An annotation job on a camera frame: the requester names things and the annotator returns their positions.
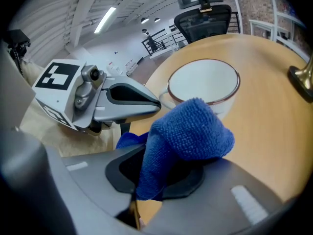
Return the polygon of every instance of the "bowl rim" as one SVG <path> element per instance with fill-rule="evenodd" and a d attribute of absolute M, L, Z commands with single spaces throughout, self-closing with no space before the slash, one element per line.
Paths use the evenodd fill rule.
<path fill-rule="evenodd" d="M 176 97 L 176 96 L 172 93 L 171 88 L 170 88 L 170 81 L 171 81 L 171 78 L 172 78 L 172 76 L 173 76 L 179 69 L 181 69 L 181 68 L 184 67 L 185 65 L 190 64 L 190 63 L 195 62 L 195 61 L 199 61 L 199 60 L 215 60 L 215 61 L 223 62 L 223 63 L 229 65 L 231 68 L 233 68 L 234 71 L 235 71 L 235 73 L 236 73 L 236 75 L 237 75 L 237 84 L 236 84 L 235 88 L 233 89 L 233 91 L 232 91 L 230 94 L 228 94 L 228 95 L 226 95 L 225 97 L 222 97 L 222 98 L 220 98 L 220 99 L 218 99 L 218 100 L 211 101 L 211 102 L 206 102 L 206 104 L 208 104 L 208 105 L 219 104 L 219 103 L 222 103 L 222 102 L 227 101 L 227 100 L 230 99 L 232 96 L 234 96 L 235 93 L 238 91 L 238 89 L 239 89 L 239 87 L 240 87 L 240 82 L 241 82 L 241 80 L 240 80 L 240 75 L 239 75 L 238 71 L 237 71 L 234 67 L 232 67 L 229 63 L 227 63 L 227 62 L 225 62 L 225 61 L 222 61 L 222 60 L 219 60 L 219 59 L 214 59 L 214 58 L 201 58 L 201 59 L 193 60 L 193 61 L 190 61 L 190 62 L 188 62 L 188 63 L 182 65 L 182 66 L 179 67 L 176 71 L 174 71 L 174 72 L 171 74 L 171 76 L 170 76 L 170 78 L 168 79 L 168 82 L 167 82 L 167 89 L 168 89 L 168 93 L 170 94 L 170 96 L 171 96 L 174 100 L 178 101 L 179 103 L 184 102 L 184 100 L 182 100 L 182 99 Z"/>

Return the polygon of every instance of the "fluorescent light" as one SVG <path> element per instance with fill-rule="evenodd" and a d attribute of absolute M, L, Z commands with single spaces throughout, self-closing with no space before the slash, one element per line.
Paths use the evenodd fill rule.
<path fill-rule="evenodd" d="M 104 15 L 103 19 L 100 21 L 98 27 L 96 28 L 96 30 L 94 31 L 94 33 L 99 33 L 102 26 L 105 24 L 105 22 L 109 19 L 110 15 L 114 12 L 114 10 L 116 10 L 116 8 L 111 7 L 108 12 Z"/>

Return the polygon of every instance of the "white wall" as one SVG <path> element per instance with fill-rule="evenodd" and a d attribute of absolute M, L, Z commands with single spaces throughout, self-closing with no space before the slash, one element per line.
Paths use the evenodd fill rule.
<path fill-rule="evenodd" d="M 66 49 L 63 49 L 61 51 L 59 51 L 54 57 L 53 59 L 65 59 L 69 56 L 69 52 Z"/>
<path fill-rule="evenodd" d="M 87 65 L 96 65 L 98 69 L 103 70 L 105 73 L 108 73 L 107 66 L 104 62 L 99 60 L 97 57 L 91 55 L 83 46 L 78 44 L 76 47 L 70 43 L 67 45 L 66 50 L 70 53 L 67 56 L 67 59 L 78 59 L 87 63 Z"/>
<path fill-rule="evenodd" d="M 98 62 L 113 62 L 115 66 L 124 68 L 130 60 L 138 62 L 148 55 L 141 43 L 142 29 L 140 24 L 136 24 L 112 30 L 83 44 L 83 47 Z"/>

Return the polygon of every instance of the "ceiling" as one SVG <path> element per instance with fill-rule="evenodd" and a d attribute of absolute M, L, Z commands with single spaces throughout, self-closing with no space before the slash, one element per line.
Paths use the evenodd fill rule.
<path fill-rule="evenodd" d="M 10 29 L 21 29 L 31 40 L 28 54 L 45 65 L 68 44 L 77 46 L 81 36 L 94 32 L 110 7 L 115 13 L 101 33 L 149 17 L 176 0 L 27 0 Z"/>

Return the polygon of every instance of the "railing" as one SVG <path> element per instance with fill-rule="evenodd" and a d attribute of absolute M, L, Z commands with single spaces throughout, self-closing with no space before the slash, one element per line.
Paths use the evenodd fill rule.
<path fill-rule="evenodd" d="M 240 24 L 238 18 L 238 12 L 232 12 L 230 23 L 228 27 L 228 33 L 240 33 Z M 147 52 L 150 56 L 152 54 L 167 49 L 171 47 L 171 41 L 174 41 L 175 45 L 178 45 L 179 42 L 186 40 L 181 32 L 175 33 L 170 37 L 167 37 L 165 29 L 158 31 L 157 33 L 151 35 L 151 37 L 142 41 L 141 43 L 145 46 Z"/>
<path fill-rule="evenodd" d="M 179 42 L 186 40 L 183 34 L 180 32 L 173 34 L 170 37 L 167 37 L 167 33 L 165 29 L 158 31 L 157 33 L 151 35 L 151 37 L 147 38 L 146 40 L 142 41 L 141 43 L 145 46 L 147 52 L 150 56 L 152 54 L 167 49 L 171 47 L 171 41 L 177 45 Z"/>
<path fill-rule="evenodd" d="M 232 12 L 227 32 L 240 33 L 240 30 L 238 12 Z"/>

